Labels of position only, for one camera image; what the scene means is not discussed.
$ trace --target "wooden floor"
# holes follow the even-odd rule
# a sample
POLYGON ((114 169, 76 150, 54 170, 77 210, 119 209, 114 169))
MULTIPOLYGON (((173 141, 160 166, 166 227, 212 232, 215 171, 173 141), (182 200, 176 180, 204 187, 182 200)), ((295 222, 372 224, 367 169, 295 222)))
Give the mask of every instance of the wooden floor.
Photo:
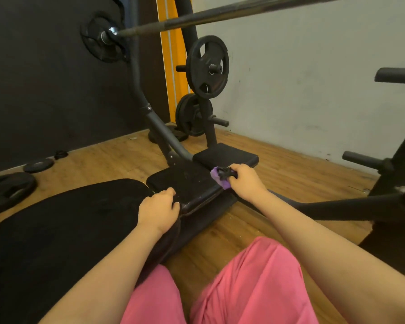
MULTIPOLYGON (((259 155, 256 171, 266 186, 297 201, 363 197, 366 189, 371 189, 377 179, 370 174, 223 130, 218 130, 217 134, 218 142, 259 155)), ((196 153, 205 149, 205 137, 189 138, 183 144, 191 153, 196 153)), ((22 208, 67 190, 119 178, 145 182, 149 175, 166 167, 167 163, 157 145, 147 139, 147 132, 79 149, 70 152, 69 157, 58 160, 52 168, 35 174, 39 184, 37 190, 16 207, 0 214, 0 221, 22 208)), ((371 231, 368 222, 321 223, 356 244, 371 231)), ((228 261, 255 237, 262 235, 285 244, 264 217, 237 203, 167 261, 166 265, 180 290, 186 314, 204 286, 228 261)), ((345 323, 305 270, 304 280, 319 323, 345 323)))

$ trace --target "barbell sleeve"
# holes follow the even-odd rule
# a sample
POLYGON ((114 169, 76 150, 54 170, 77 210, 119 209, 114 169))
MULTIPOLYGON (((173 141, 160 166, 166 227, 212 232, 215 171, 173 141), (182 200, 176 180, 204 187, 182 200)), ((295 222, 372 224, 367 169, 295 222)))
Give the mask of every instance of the barbell sleeve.
POLYGON ((189 26, 208 24, 216 21, 224 21, 270 11, 284 10, 330 1, 336 0, 246 0, 177 18, 123 29, 117 32, 117 36, 132 37, 135 35, 160 33, 176 28, 186 28, 189 26))

